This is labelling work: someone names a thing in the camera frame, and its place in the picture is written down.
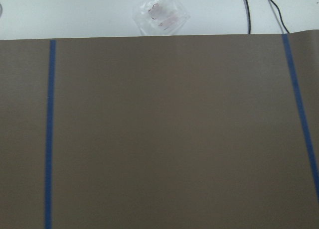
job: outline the white table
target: white table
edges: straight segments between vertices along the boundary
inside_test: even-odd
[[[140,36],[142,0],[0,0],[0,39]],[[243,0],[179,0],[191,18],[178,35],[245,34]],[[282,33],[267,0],[248,0],[252,33]],[[291,32],[319,29],[319,0],[274,0]]]

